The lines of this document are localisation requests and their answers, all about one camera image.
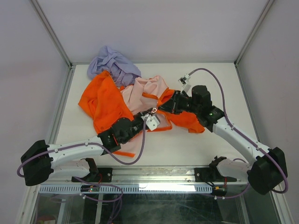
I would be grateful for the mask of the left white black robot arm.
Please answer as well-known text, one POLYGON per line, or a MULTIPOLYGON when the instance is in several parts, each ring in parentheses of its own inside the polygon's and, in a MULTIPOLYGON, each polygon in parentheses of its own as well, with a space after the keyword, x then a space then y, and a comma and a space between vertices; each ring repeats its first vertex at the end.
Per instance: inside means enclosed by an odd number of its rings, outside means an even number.
POLYGON ((64 145, 36 141, 22 156, 17 175, 24 178, 27 186, 42 184, 54 176, 71 176, 94 181, 98 169, 94 156, 114 153, 140 133, 153 131, 159 121, 150 112, 140 112, 133 120, 118 119, 109 129, 83 141, 64 145))

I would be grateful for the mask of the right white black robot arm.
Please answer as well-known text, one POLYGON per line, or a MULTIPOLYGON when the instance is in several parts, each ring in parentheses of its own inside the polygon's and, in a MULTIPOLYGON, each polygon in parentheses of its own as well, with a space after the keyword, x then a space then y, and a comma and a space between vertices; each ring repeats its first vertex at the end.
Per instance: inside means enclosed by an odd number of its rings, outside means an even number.
POLYGON ((184 91, 175 91, 171 98, 158 108, 172 114, 195 114, 204 128, 223 138, 246 159, 246 163, 226 157, 215 159, 210 163, 211 179, 219 181, 225 176, 241 179, 247 181, 261 195, 272 191, 281 182, 285 183, 285 189, 281 193, 288 190, 284 152, 278 147, 271 149, 238 130, 228 120, 227 114, 213 105, 206 86, 194 86, 191 96, 184 91))

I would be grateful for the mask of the orange jacket with pink lining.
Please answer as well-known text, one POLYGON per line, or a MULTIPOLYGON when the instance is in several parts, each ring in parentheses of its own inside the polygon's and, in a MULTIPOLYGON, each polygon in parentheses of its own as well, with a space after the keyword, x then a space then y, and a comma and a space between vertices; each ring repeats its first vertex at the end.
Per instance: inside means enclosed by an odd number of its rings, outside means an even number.
MULTIPOLYGON (((174 90, 170 89, 161 76, 145 79, 138 77, 131 85, 117 85, 108 71, 98 74, 83 92, 78 105, 93 119, 97 134, 108 130, 120 118, 133 120, 133 115, 149 108, 160 106, 171 98, 174 90)), ((182 112, 179 115, 157 111, 160 125, 154 132, 168 131, 172 124, 185 128, 189 133, 203 133, 204 127, 196 115, 182 112)), ((142 137, 134 137, 114 155, 135 157, 142 137)))

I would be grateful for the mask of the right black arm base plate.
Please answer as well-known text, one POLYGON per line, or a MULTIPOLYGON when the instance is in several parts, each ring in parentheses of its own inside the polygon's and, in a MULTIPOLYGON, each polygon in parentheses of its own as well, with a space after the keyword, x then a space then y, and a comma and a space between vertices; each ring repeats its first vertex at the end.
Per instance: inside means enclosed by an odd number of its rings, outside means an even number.
POLYGON ((233 177, 222 176, 216 168, 197 167, 194 168, 194 177, 196 182, 237 182, 233 177))

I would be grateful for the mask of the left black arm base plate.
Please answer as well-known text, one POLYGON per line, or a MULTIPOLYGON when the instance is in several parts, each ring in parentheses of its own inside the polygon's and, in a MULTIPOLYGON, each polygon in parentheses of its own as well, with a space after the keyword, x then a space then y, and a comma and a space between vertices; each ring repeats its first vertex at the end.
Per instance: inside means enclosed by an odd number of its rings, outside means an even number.
POLYGON ((98 172, 91 172, 84 177, 80 177, 85 182, 100 182, 100 183, 111 183, 113 176, 113 168, 110 167, 99 167, 98 172))

